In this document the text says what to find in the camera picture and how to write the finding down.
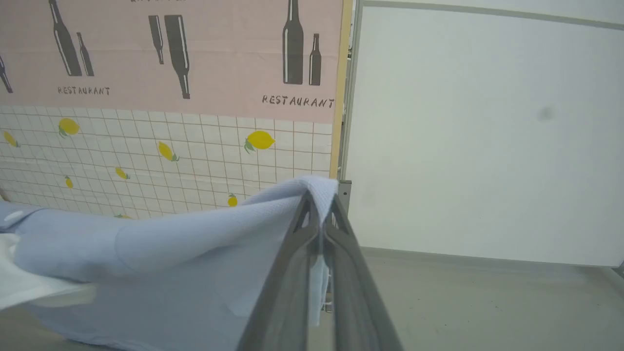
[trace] white wall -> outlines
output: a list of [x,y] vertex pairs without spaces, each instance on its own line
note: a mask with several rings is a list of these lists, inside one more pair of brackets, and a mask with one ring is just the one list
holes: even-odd
[[622,262],[624,32],[365,7],[355,69],[361,245]]

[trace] metal bracket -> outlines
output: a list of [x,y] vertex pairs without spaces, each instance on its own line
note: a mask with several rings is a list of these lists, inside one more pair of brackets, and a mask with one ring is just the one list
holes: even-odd
[[349,213],[349,200],[351,198],[351,181],[341,180],[338,183],[338,198],[344,207],[344,211]]

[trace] tiled wallpaper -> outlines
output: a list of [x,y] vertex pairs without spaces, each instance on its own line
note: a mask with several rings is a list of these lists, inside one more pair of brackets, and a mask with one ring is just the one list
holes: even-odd
[[0,106],[8,200],[146,219],[237,205],[329,176],[331,124],[114,109]]

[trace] yellow lemon print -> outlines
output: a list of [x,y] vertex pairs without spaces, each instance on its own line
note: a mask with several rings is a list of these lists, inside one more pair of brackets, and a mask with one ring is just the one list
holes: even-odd
[[115,167],[115,173],[117,173],[121,179],[130,179],[130,176],[127,175],[121,167]]
[[78,123],[74,122],[73,119],[63,118],[59,122],[59,134],[62,137],[66,137],[68,134],[74,135],[78,133],[79,130],[80,126],[78,125]]
[[236,195],[230,194],[230,198],[228,199],[228,205],[230,207],[238,205],[238,199],[236,198]]
[[275,140],[273,140],[271,134],[265,131],[255,131],[249,134],[247,139],[245,139],[245,151],[249,154],[250,151],[255,151],[254,147],[256,149],[266,150],[271,147],[274,142]]
[[19,143],[15,141],[15,138],[9,132],[4,132],[4,138],[13,147],[19,147]]
[[158,151],[160,151],[162,157],[168,159],[169,161],[173,162],[180,159],[178,156],[176,156],[176,154],[171,151],[169,146],[162,141],[158,142]]
[[69,177],[65,176],[65,185],[67,185],[68,188],[73,189],[74,188],[74,183],[72,182],[71,179],[69,179]]

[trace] pink wallpaper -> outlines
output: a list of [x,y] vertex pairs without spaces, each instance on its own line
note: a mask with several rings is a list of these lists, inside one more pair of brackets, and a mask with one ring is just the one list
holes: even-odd
[[[59,24],[55,31],[55,2],[69,35]],[[2,1],[0,72],[6,82],[0,85],[0,104],[328,123],[335,108],[342,3],[299,0],[298,7],[303,59],[295,57],[290,69],[303,61],[303,73],[295,67],[302,84],[285,84],[289,0]],[[290,31],[297,35],[296,28]],[[312,65],[315,34],[319,45]],[[300,52],[301,43],[290,38],[286,46]],[[311,67],[318,71],[313,80],[319,85],[311,85]]]

